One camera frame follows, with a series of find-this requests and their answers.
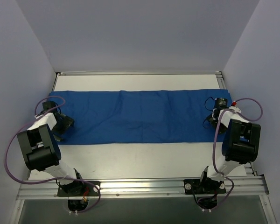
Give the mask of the blue surgical cloth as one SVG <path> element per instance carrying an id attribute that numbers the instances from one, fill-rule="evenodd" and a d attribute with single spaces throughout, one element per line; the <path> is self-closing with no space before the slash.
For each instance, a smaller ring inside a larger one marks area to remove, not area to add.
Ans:
<path id="1" fill-rule="evenodd" d="M 213 98 L 231 101 L 227 90 L 53 91 L 53 100 L 73 118 L 64 145 L 212 142 L 204 124 Z"/>

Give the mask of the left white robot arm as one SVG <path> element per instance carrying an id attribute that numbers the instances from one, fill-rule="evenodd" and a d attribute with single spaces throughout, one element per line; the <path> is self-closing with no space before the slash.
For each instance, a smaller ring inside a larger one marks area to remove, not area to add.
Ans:
<path id="1" fill-rule="evenodd" d="M 62 161 L 58 143 L 62 135 L 74 126 L 74 119 L 65 115 L 54 101 L 42 104 L 43 110 L 35 116 L 36 121 L 27 130 L 17 134 L 17 140 L 25 164 L 29 170 L 45 172 L 60 177 L 62 186 L 75 196 L 84 192 L 85 184 L 80 173 Z"/>

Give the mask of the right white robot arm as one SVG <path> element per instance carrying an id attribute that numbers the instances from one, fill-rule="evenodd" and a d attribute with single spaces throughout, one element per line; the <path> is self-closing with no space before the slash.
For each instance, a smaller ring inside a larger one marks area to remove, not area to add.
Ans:
<path id="1" fill-rule="evenodd" d="M 260 108 L 256 119 L 245 117 L 237 107 L 243 100 L 255 102 Z M 219 187 L 235 168 L 255 161 L 259 152 L 261 126 L 256 124 L 263 116 L 261 104 L 252 98 L 242 98 L 230 105 L 226 98 L 215 98 L 211 114 L 205 119 L 215 128 L 212 165 L 207 166 L 198 180 L 202 192 Z"/>

